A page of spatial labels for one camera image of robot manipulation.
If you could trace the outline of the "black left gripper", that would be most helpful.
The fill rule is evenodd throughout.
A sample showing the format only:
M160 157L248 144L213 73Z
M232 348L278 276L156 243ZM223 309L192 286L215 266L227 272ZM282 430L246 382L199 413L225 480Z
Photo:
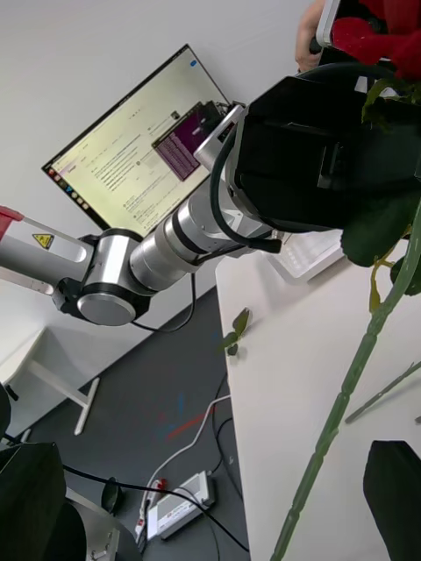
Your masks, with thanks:
M246 109L234 145L234 198L280 231L341 229L365 206L420 192L420 109L287 77Z

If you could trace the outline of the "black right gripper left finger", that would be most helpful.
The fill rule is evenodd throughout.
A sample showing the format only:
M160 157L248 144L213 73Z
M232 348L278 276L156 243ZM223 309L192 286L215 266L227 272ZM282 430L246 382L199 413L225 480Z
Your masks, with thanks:
M1 451L0 488L0 559L41 560L66 492L55 444Z

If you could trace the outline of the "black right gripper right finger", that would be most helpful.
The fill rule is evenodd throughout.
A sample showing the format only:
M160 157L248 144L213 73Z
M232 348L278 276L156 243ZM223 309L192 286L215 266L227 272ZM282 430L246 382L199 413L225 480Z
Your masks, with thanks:
M421 461L404 441L374 441L363 493L391 560L421 559Z

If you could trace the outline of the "person's hand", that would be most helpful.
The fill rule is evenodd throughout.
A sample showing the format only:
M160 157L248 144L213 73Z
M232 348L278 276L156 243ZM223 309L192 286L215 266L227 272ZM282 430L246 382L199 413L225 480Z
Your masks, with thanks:
M295 59L300 73L307 72L319 63L321 53L311 53L310 43L315 37L325 1L314 1L303 13L296 33Z

